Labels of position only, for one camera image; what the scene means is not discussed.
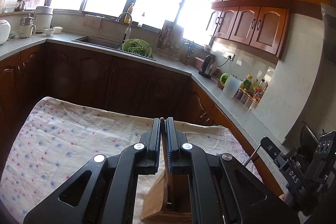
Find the sink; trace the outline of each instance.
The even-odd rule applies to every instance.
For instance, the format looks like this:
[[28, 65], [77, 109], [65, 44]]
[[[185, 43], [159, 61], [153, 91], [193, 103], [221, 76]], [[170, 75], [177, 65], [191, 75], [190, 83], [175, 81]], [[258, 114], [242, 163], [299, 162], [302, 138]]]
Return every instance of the sink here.
[[97, 37], [83, 37], [83, 38], [74, 39], [73, 41], [96, 45], [96, 46], [105, 47], [105, 48], [112, 48], [115, 50], [121, 48], [121, 43], [119, 42], [105, 40], [105, 39], [101, 39]]

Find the yellow soap bottle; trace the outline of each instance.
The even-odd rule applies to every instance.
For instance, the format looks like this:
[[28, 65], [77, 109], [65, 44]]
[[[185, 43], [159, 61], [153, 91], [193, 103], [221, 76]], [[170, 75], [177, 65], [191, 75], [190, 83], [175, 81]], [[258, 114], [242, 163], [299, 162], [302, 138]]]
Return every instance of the yellow soap bottle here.
[[[130, 14], [132, 13], [133, 11], [133, 6], [134, 6], [134, 3], [131, 4], [131, 6], [128, 8], [127, 12], [129, 12]], [[124, 20], [125, 23], [129, 24], [131, 22], [131, 19], [129, 17], [129, 15], [126, 15], [125, 16], [125, 20]]]

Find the kitchen faucet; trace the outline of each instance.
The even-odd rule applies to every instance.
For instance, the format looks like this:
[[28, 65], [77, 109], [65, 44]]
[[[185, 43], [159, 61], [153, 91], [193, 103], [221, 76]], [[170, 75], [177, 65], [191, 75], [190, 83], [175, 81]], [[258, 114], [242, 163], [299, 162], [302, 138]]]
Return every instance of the kitchen faucet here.
[[131, 21], [129, 22], [128, 27], [127, 27], [127, 29], [126, 29], [126, 31], [125, 31], [124, 38], [123, 38], [123, 43], [124, 43], [127, 39], [129, 39], [129, 36], [130, 36], [130, 34], [131, 34], [131, 25], [132, 25], [132, 22], [133, 22], [132, 15], [131, 15], [129, 12], [123, 12], [123, 13], [121, 13], [120, 16], [118, 16], [118, 18], [116, 19], [116, 22], [119, 22], [121, 16], [124, 15], [124, 14], [125, 14], [125, 15], [129, 15]]

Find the towel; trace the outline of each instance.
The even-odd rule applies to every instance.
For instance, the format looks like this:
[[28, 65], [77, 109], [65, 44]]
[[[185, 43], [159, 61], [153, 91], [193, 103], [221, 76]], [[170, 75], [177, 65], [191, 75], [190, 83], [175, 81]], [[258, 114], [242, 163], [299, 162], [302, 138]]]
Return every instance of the towel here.
[[92, 27], [99, 29], [102, 18], [103, 17], [99, 17], [99, 16], [85, 15], [83, 26], [88, 25], [88, 26], [92, 26]]

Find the green colander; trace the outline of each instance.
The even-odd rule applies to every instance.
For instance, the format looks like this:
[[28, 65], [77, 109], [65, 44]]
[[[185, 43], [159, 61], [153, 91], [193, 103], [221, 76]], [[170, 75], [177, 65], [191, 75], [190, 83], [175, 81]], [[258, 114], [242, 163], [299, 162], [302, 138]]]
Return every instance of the green colander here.
[[152, 48], [146, 41], [141, 39], [128, 39], [123, 43], [122, 50], [149, 57], [152, 55]]

